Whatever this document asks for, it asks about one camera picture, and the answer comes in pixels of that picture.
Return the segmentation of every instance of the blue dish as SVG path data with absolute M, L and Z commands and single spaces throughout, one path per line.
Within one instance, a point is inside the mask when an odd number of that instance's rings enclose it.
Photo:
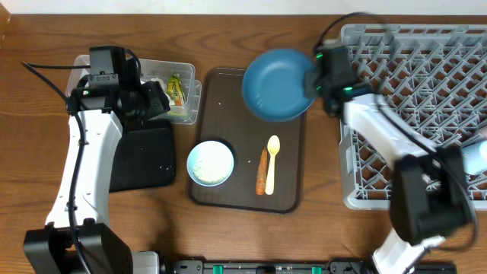
M 247 108 L 269 122 L 300 116 L 314 98 L 304 95 L 304 73 L 314 64 L 294 49 L 273 49 L 257 57 L 245 72 L 242 96 Z

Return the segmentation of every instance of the carrot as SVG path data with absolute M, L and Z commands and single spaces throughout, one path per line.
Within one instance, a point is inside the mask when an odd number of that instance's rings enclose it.
M 256 194 L 263 195 L 266 192 L 267 177 L 267 149 L 262 150 L 259 167 L 257 168 Z

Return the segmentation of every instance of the gray dish rack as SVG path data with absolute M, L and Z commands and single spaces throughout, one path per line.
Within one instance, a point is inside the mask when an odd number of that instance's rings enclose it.
M 487 26 L 347 24 L 341 41 L 352 66 L 414 130 L 440 146 L 469 145 L 487 126 Z M 390 51 L 393 61 L 389 62 Z M 341 124 L 343 201 L 350 209 L 388 209 L 392 171 L 357 132 Z M 487 209 L 487 174 L 467 176 L 476 209 Z M 438 182 L 425 184 L 427 190 Z

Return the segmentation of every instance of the brown tray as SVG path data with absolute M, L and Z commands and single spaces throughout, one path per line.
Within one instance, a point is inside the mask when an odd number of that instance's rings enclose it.
M 256 118 L 242 98 L 244 74 L 245 69 L 214 68 L 206 76 L 197 143 L 225 143 L 234 154 L 235 166 L 218 186 L 200 186 L 189 177 L 189 197 L 207 206 L 288 213 L 301 200 L 306 114 L 283 123 Z M 275 158 L 275 189 L 272 195 L 257 195 L 257 167 L 272 135 L 281 142 Z

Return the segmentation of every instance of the spoon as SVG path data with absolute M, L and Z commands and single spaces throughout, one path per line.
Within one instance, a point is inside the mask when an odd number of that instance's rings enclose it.
M 274 193 L 274 166 L 275 166 L 275 156 L 278 154 L 279 149 L 281 149 L 281 143 L 276 135 L 271 136 L 269 142 L 267 143 L 267 151 L 271 155 L 269 161 L 269 171 L 267 171 L 267 181 L 266 181 L 266 194 L 271 195 Z

